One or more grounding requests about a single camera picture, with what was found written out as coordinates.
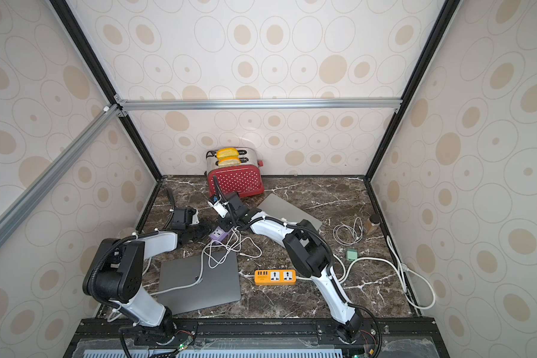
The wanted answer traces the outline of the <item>green charger adapter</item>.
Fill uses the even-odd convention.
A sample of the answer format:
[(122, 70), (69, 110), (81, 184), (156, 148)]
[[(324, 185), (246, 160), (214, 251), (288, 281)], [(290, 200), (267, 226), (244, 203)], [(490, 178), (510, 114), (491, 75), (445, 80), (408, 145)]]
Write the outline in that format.
[(348, 262), (354, 262), (359, 258), (358, 251), (356, 249), (347, 249), (345, 257)]

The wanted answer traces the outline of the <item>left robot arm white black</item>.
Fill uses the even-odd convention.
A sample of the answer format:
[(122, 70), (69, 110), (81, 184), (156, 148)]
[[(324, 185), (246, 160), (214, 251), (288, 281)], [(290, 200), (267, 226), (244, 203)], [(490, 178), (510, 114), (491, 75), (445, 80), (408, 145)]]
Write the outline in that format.
[(212, 231), (208, 219), (198, 218), (198, 210), (176, 208), (163, 228), (122, 239), (101, 242), (84, 276), (82, 289), (95, 301), (131, 319), (135, 326), (171, 336), (176, 326), (171, 310), (157, 302), (142, 287), (144, 262), (152, 257), (197, 242)]

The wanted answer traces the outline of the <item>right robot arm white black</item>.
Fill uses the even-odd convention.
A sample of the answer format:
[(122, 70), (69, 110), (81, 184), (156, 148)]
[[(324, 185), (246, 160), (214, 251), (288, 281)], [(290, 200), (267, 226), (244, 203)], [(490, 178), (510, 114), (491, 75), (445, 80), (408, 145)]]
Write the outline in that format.
[(217, 223), (223, 231), (250, 231), (284, 247), (297, 273), (311, 280), (322, 294), (337, 322), (337, 336), (347, 344), (356, 342), (365, 309), (348, 298), (334, 273), (330, 246), (309, 221), (288, 222), (250, 208), (237, 192), (212, 195), (208, 204), (218, 213)]

